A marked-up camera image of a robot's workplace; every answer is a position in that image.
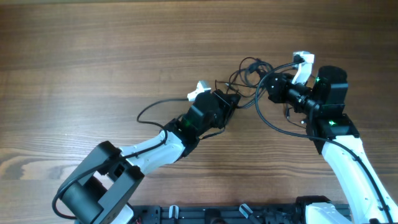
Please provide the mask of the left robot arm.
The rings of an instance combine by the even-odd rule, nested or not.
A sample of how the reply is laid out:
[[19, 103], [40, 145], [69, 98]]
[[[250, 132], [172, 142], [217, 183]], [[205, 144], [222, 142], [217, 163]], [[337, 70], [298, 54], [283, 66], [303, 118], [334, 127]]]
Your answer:
[[144, 177], [187, 157], [208, 130], [221, 134], [240, 100], [238, 94], [206, 90], [191, 97], [189, 110], [158, 135], [133, 146], [98, 144], [60, 186], [52, 201], [54, 213], [75, 223], [132, 223], [128, 201]]

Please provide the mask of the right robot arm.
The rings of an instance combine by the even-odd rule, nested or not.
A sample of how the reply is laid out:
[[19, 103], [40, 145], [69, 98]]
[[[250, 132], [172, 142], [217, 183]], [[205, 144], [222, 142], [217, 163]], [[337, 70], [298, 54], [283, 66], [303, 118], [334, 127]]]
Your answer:
[[347, 73], [320, 67], [314, 86], [299, 83], [288, 73], [270, 72], [259, 85], [274, 103], [287, 103], [306, 115], [303, 138], [313, 141], [335, 173], [355, 223], [397, 223], [397, 204], [372, 168], [359, 131], [343, 112], [348, 91]]

